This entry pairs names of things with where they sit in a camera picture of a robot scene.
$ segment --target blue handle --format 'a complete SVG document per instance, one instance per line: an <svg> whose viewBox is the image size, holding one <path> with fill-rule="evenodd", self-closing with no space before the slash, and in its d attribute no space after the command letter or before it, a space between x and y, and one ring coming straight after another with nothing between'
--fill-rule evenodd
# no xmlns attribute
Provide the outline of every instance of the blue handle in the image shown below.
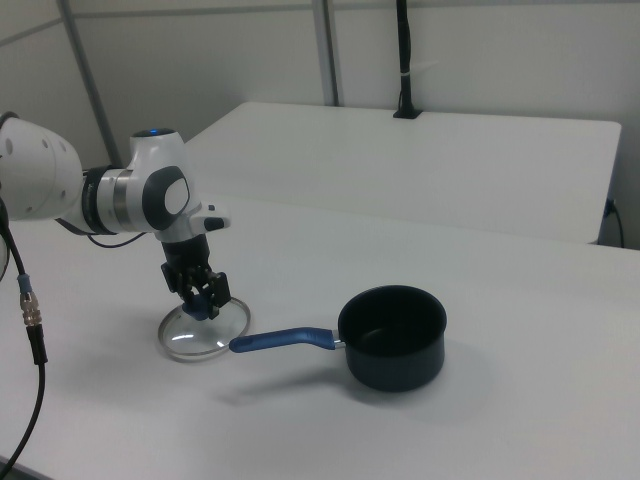
<svg viewBox="0 0 640 480"><path fill-rule="evenodd" d="M265 348L283 347L294 343L310 343L327 350L336 349L331 330L307 327L234 338L229 342L229 350L243 353L264 350Z"/></svg>

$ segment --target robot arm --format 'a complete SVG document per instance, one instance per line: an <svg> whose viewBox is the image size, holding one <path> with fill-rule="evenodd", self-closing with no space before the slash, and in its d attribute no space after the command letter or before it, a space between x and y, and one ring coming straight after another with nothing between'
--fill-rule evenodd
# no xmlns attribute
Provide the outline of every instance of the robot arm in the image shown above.
<svg viewBox="0 0 640 480"><path fill-rule="evenodd" d="M167 259L162 272L169 290L214 318L231 295L226 275L209 266L205 234L228 227L229 218L203 207L177 132L145 130L130 141L127 168L83 175L75 149L62 137L15 114L0 116L0 196L9 218L56 218L79 235L154 233Z"/></svg>

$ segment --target black saucepan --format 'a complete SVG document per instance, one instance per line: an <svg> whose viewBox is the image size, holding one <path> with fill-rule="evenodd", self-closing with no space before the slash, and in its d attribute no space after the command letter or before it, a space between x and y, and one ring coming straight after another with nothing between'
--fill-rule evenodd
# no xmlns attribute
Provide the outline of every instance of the black saucepan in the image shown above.
<svg viewBox="0 0 640 480"><path fill-rule="evenodd" d="M347 364L363 384L387 392L413 390L432 380L444 362L447 315L431 294L388 285L352 298L340 312L338 330L293 328L238 337L236 353L310 343L345 347Z"/></svg>

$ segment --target table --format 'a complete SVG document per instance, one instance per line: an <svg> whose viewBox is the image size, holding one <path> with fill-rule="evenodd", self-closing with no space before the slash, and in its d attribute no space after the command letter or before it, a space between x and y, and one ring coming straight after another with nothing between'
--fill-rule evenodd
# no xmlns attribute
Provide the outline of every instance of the table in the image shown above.
<svg viewBox="0 0 640 480"><path fill-rule="evenodd" d="M209 193L595 242L613 122L246 103L188 143Z"/></svg>
<svg viewBox="0 0 640 480"><path fill-rule="evenodd" d="M628 479L640 471L640 254L232 196L212 264L252 332L333 328L355 294L409 284L449 324L440 375L359 385L344 352L296 345L198 364L160 351L176 304L152 236L102 250L16 223L50 362L21 463L55 479ZM22 435L36 368L0 288L0 454Z"/></svg>

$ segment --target white wall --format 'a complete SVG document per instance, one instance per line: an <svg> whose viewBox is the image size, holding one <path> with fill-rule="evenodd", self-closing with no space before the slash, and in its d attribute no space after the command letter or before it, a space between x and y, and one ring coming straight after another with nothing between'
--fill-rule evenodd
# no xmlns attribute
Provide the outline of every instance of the white wall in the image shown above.
<svg viewBox="0 0 640 480"><path fill-rule="evenodd" d="M310 0L71 6L125 164L138 130L187 141L248 100L324 104Z"/></svg>
<svg viewBox="0 0 640 480"><path fill-rule="evenodd" d="M334 3L344 105L394 108L395 2ZM434 62L412 76L417 106L621 123L611 194L640 248L640 4L418 7L409 22L412 63ZM613 216L603 237L618 244Z"/></svg>
<svg viewBox="0 0 640 480"><path fill-rule="evenodd" d="M0 2L0 112L59 133L84 167L109 163L55 1Z"/></svg>

